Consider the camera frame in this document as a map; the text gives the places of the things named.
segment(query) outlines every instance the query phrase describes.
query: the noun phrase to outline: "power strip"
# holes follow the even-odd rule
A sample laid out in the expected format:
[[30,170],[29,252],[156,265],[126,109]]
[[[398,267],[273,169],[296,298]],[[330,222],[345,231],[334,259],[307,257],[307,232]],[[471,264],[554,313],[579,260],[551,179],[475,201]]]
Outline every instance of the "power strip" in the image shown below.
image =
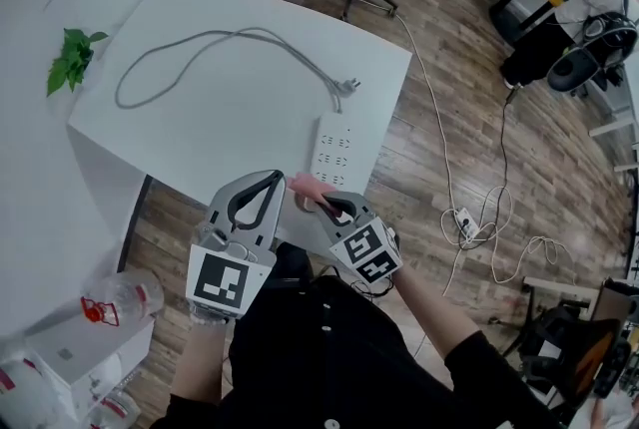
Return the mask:
[[358,132],[342,114],[325,113],[319,118],[311,174],[318,181],[341,192],[354,192],[353,173],[357,169]]
[[461,228],[464,237],[471,241],[479,234],[479,226],[472,218],[467,208],[461,208],[455,215],[457,224]]

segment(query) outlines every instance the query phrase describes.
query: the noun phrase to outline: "person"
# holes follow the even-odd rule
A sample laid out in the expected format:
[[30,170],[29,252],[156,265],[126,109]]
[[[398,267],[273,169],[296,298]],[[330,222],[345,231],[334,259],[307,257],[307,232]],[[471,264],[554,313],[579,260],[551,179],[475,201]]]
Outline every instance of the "person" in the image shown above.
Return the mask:
[[[277,258],[236,322],[233,390],[221,399],[224,321],[196,312],[166,416],[153,429],[559,427],[477,325],[410,265],[392,280],[454,391],[416,363],[383,311],[337,276],[313,278],[305,251],[282,243]],[[283,287],[284,278],[297,281]]]
[[[639,20],[639,0],[628,0],[628,19]],[[506,87],[541,80],[566,48],[581,40],[583,23],[605,12],[624,14],[624,0],[569,0],[515,43],[515,51],[499,68]]]
[[639,397],[634,401],[617,385],[605,399],[596,399],[590,417],[591,429],[627,429],[639,413]]

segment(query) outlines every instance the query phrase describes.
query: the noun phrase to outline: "plastic bottle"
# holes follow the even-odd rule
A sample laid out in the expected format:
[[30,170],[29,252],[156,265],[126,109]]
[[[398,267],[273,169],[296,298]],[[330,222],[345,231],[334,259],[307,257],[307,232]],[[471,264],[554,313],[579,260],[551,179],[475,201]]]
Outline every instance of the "plastic bottle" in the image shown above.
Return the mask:
[[59,419],[55,393],[28,359],[0,365],[0,427],[45,429]]
[[115,390],[91,410],[83,429],[128,429],[140,416],[140,408],[130,395]]
[[127,269],[107,276],[82,297],[82,308],[90,321],[112,326],[139,321],[163,304],[162,286],[147,269]]

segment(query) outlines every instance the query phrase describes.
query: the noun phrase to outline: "plant leaf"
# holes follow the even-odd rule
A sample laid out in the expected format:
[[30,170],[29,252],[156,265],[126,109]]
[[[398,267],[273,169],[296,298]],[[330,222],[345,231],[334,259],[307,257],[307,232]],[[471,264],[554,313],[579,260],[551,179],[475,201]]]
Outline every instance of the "plant leaf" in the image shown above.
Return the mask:
[[85,35],[85,33],[77,28],[65,28],[64,35],[65,39],[68,39],[74,43],[83,41],[89,42],[89,38]]
[[96,32],[95,34],[92,34],[91,37],[89,37],[89,42],[98,42],[102,39],[106,39],[107,37],[109,36],[104,32]]
[[75,69],[78,65],[82,63],[81,53],[77,50],[71,50],[65,60],[69,66],[69,69]]
[[69,88],[71,89],[71,92],[73,92],[76,87],[76,71],[69,71],[67,78],[69,80]]
[[79,50],[79,53],[80,53],[80,58],[85,64],[91,61],[91,55],[93,53],[93,50],[89,48],[89,45],[87,45],[86,47],[82,46],[82,48],[80,48]]
[[63,59],[53,61],[51,70],[49,71],[49,79],[47,80],[47,97],[51,96],[55,91],[64,85],[67,79],[67,63]]
[[62,50],[60,51],[60,56],[62,58],[67,58],[69,54],[77,48],[78,44],[65,39],[64,44],[62,45]]

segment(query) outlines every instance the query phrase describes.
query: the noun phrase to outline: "gray cable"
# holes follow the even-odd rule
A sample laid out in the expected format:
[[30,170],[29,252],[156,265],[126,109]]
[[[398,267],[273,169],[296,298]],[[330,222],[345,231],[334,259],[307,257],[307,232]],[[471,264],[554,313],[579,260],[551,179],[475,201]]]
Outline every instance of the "gray cable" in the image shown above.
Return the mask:
[[[276,39],[271,39],[269,37],[265,37],[263,35],[247,33],[249,31],[265,32],[265,33],[268,33],[268,34],[272,35],[277,40]],[[129,73],[140,62],[142,62],[142,60],[144,60],[149,55],[157,53],[158,51],[163,51],[163,50],[166,50],[166,49],[169,49],[169,48],[173,48],[175,46],[180,46],[181,44],[185,44],[187,42],[191,42],[191,41],[193,41],[195,39],[199,39],[200,37],[205,37],[205,36],[208,36],[208,35],[224,35],[225,37],[221,37],[219,39],[211,41],[207,45],[205,45],[202,48],[200,48],[200,50],[198,50],[198,52],[193,57],[191,57],[189,62],[187,62],[187,65],[184,66],[182,71],[180,71],[180,73],[178,74],[178,77],[168,87],[162,89],[157,94],[154,94],[153,96],[151,96],[151,97],[149,97],[149,98],[147,98],[147,99],[145,99],[143,101],[140,101],[138,103],[125,104],[125,103],[123,103],[121,101],[121,99],[120,99],[120,91],[122,89],[122,84],[124,83],[124,81],[127,78],[127,76],[129,76]],[[133,110],[135,108],[140,108],[140,107],[146,106],[146,105],[148,105],[150,103],[153,103],[155,100],[160,99],[162,96],[164,96],[165,94],[167,94],[168,92],[173,90],[173,88],[176,85],[178,85],[178,83],[180,83],[180,80],[182,79],[184,74],[187,72],[187,70],[191,67],[191,64],[193,64],[195,62],[195,60],[200,55],[202,55],[209,48],[212,48],[213,46],[221,44],[221,43],[223,43],[225,41],[228,41],[229,39],[233,39],[234,37],[244,37],[245,39],[253,39],[253,40],[256,40],[256,41],[268,42],[268,43],[274,44],[276,46],[280,46],[284,50],[288,51],[291,55],[293,55],[295,58],[297,58],[302,64],[304,64],[308,69],[313,71],[323,81],[323,83],[328,88],[328,92],[334,98],[335,111],[338,112],[338,113],[341,113],[341,98],[350,96],[352,93],[354,93],[356,87],[359,85],[359,83],[355,79],[348,80],[348,81],[345,81],[343,83],[337,82],[336,80],[331,78],[326,72],[324,72],[320,67],[318,67],[304,53],[302,53],[300,50],[298,50],[297,48],[295,48],[294,46],[289,44],[287,41],[285,41],[278,34],[272,32],[271,30],[267,30],[266,28],[249,27],[249,28],[243,28],[241,30],[237,30],[235,32],[229,32],[227,30],[209,30],[207,32],[201,32],[199,34],[192,35],[190,37],[187,37],[186,39],[181,39],[179,41],[172,42],[170,44],[165,44],[163,46],[158,46],[157,48],[150,49],[149,51],[143,53],[140,57],[138,57],[138,59],[133,64],[131,64],[129,66],[129,68],[125,71],[125,73],[120,78],[120,81],[118,82],[118,86],[116,88],[116,93],[115,93],[116,106],[118,108],[122,109],[122,110]]]

